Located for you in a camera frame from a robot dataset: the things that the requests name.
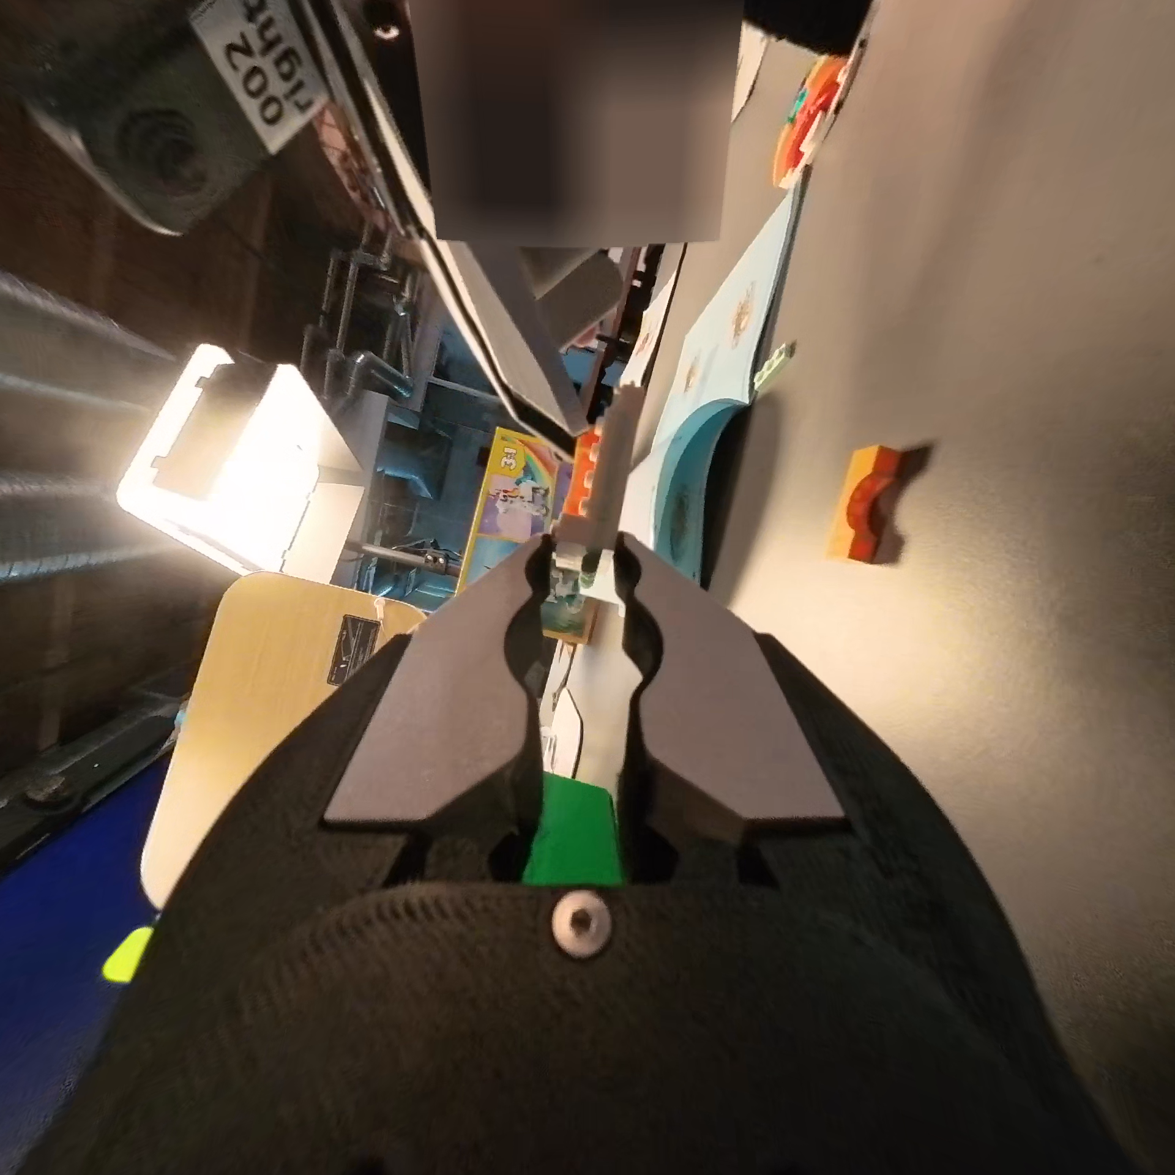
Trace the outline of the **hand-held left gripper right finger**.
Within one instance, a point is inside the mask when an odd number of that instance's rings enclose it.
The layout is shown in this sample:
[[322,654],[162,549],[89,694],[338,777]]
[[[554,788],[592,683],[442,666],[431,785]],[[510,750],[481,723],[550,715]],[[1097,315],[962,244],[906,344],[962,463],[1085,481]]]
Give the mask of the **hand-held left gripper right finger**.
[[617,537],[622,649],[638,669],[618,779],[621,844],[741,848],[848,823],[758,635],[631,535]]

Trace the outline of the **green plastic bin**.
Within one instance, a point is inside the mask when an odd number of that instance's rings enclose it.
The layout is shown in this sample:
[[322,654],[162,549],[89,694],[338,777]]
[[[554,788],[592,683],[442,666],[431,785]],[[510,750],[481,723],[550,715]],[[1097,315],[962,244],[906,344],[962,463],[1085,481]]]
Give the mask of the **green plastic bin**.
[[540,820],[523,868],[522,884],[615,889],[625,882],[610,792],[575,778],[544,772]]

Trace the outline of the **round orange white lego build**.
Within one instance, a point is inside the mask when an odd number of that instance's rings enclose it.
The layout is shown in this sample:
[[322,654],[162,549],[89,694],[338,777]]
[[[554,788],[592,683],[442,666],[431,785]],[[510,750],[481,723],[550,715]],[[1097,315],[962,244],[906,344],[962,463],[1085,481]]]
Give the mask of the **round orange white lego build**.
[[793,188],[813,163],[842,109],[855,67],[850,55],[821,55],[803,77],[775,144],[775,188]]

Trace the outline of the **yellow lego set box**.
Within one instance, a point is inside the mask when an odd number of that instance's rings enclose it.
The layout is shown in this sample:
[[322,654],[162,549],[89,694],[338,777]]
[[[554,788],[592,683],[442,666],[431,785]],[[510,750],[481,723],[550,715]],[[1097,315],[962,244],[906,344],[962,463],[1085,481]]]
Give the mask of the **yellow lego set box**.
[[[536,435],[498,427],[488,449],[456,592],[476,584],[536,536],[550,533],[558,521],[573,465]],[[541,607],[545,637],[587,644],[593,635],[597,602],[557,585]]]

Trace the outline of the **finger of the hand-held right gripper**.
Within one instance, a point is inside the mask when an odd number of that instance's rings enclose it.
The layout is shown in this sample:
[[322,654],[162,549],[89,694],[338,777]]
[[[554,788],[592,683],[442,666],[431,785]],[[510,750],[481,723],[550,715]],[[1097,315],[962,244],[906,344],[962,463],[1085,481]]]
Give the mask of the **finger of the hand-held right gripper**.
[[[316,17],[315,38],[330,94],[373,181],[376,200],[390,214],[393,228],[417,246],[449,309],[431,266],[431,242],[446,239],[436,230],[421,73],[410,18]],[[554,286],[554,253],[517,249],[540,307]]]
[[434,277],[508,416],[540,438],[589,428],[515,245],[431,242]]

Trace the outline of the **white and orange Lego assembly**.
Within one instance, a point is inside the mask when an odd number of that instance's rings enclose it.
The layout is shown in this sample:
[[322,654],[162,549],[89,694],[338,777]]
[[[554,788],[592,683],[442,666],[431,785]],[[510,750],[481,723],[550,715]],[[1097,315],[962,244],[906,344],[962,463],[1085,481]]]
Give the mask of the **white and orange Lego assembly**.
[[578,595],[592,598],[597,605],[618,599],[614,592],[613,563],[643,400],[643,388],[620,386],[613,393],[608,407],[594,421],[603,427],[604,449],[589,515],[569,518],[564,515],[562,508],[552,528],[551,589],[569,585]]

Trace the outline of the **dark blue partition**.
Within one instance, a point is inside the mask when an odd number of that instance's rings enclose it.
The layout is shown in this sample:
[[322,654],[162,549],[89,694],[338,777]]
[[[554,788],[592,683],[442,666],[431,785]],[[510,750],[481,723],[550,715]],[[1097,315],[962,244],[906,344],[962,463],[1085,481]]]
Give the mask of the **dark blue partition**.
[[140,858],[169,756],[38,848],[1,889],[1,1110],[39,1121],[84,1065],[120,992],[101,968],[152,919]]

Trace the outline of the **orange arch lego brick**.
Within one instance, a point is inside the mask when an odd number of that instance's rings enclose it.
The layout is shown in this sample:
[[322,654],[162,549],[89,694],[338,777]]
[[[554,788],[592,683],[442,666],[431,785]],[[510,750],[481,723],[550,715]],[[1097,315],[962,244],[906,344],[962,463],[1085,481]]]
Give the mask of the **orange arch lego brick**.
[[589,515],[589,504],[603,449],[604,431],[600,423],[578,438],[564,515],[569,518],[586,518]]
[[927,470],[934,444],[905,449],[869,445],[852,452],[832,511],[825,557],[838,564],[892,567],[906,543],[899,526],[904,495]]

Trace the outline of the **person's right forearm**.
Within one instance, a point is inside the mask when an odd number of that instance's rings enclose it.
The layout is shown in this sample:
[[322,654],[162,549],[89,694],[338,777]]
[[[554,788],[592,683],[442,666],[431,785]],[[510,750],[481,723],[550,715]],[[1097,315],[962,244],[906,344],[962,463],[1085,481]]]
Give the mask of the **person's right forearm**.
[[873,2],[743,2],[744,21],[815,55],[850,55]]

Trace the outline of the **white studio light panel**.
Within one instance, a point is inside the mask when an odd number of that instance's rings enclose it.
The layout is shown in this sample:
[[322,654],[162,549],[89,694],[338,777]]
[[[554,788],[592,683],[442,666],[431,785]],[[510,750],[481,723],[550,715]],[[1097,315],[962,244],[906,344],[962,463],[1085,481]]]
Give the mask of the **white studio light panel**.
[[197,346],[115,502],[236,577],[334,578],[369,474],[299,371]]

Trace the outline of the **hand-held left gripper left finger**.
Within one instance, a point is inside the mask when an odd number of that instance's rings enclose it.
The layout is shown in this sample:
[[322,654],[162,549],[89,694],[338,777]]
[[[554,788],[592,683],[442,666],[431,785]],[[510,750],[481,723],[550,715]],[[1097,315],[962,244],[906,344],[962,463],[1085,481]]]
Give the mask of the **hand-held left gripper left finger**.
[[323,812],[406,837],[429,877],[517,880],[543,802],[540,610],[552,537],[527,540],[408,638]]

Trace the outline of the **light blue instruction booklet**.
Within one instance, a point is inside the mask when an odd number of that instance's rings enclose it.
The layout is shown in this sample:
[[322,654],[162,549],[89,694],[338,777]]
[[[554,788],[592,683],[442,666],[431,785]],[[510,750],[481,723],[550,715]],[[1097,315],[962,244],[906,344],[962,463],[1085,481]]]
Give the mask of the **light blue instruction booklet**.
[[685,333],[648,456],[627,480],[621,530],[701,581],[712,462],[733,419],[751,406],[769,316],[803,206],[794,186]]

